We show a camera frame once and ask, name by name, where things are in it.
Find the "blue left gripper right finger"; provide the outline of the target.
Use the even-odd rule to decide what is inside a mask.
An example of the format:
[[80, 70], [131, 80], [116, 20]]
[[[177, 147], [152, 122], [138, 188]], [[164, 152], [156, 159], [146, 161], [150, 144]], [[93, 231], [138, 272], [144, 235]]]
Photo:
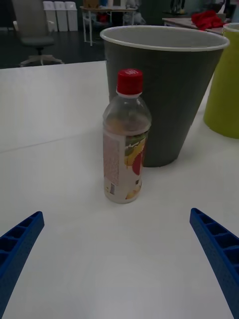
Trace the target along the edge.
[[207, 256], [233, 318], [239, 318], [239, 238], [192, 208], [190, 224]]

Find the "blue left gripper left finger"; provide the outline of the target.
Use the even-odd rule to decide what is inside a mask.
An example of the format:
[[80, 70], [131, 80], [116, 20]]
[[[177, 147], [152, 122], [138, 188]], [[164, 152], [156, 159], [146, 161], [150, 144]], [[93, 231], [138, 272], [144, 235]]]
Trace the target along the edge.
[[43, 227], [43, 214], [38, 211], [0, 238], [0, 317]]

